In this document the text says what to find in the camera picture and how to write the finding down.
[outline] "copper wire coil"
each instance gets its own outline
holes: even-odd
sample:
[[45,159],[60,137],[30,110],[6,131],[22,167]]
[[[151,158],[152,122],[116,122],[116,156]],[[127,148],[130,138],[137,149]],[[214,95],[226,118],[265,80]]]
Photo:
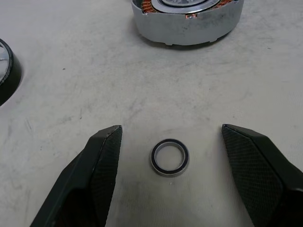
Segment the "copper wire coil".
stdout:
[[[217,5],[212,7],[212,9],[222,7],[222,6],[226,5],[227,3],[230,3],[231,1],[233,1],[233,0],[221,0]],[[159,13],[159,11],[157,11],[152,6],[152,0],[143,0],[141,8],[142,8],[143,13]]]

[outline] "bearing inner ring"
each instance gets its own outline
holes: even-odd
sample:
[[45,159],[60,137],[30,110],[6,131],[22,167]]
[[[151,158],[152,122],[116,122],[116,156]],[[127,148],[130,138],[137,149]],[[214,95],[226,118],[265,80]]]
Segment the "bearing inner ring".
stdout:
[[[181,163],[181,165],[174,170],[166,170],[163,169],[159,166],[158,162],[157,162],[157,155],[160,152],[160,150],[164,147],[167,146],[173,146],[176,147],[183,155],[183,161]],[[174,177],[174,176],[178,176],[180,174],[182,174],[189,163],[189,152],[187,147],[180,142],[179,140],[175,140],[175,139],[166,139],[166,140],[162,140],[160,141],[153,149],[151,152],[151,165],[152,167],[155,169],[155,171],[162,175],[162,176],[166,176],[166,177]]]

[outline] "silver motor housing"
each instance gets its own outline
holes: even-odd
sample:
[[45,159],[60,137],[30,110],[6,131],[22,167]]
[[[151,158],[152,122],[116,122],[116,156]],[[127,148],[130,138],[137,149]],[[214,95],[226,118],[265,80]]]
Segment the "silver motor housing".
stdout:
[[[199,5],[167,6],[162,0],[151,0],[152,7],[157,12],[144,13],[142,0],[133,0],[132,7],[138,30],[145,38],[167,45],[193,45],[214,42],[232,31],[240,20],[244,0],[232,0],[220,7],[215,6],[216,2],[220,4],[216,0],[205,0],[201,4],[207,2],[213,3],[214,7],[199,12],[193,10]],[[155,8],[160,8],[159,5],[162,5],[162,11]]]

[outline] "black wheel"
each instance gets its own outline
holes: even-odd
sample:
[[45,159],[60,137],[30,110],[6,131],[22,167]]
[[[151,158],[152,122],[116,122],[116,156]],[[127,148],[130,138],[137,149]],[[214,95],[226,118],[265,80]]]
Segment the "black wheel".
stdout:
[[20,63],[10,47],[0,39],[0,105],[12,96],[20,80]]

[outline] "white table surface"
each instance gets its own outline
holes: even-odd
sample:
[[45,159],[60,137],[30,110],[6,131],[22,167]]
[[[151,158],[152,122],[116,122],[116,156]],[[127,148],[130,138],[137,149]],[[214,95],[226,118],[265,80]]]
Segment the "white table surface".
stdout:
[[[269,136],[303,170],[302,0],[246,0],[229,35],[191,47],[141,37],[129,0],[3,0],[0,21],[24,68],[0,107],[0,227],[29,226],[62,169],[114,124],[107,227],[251,227],[223,123]],[[168,137],[191,155],[177,178],[149,165]]]

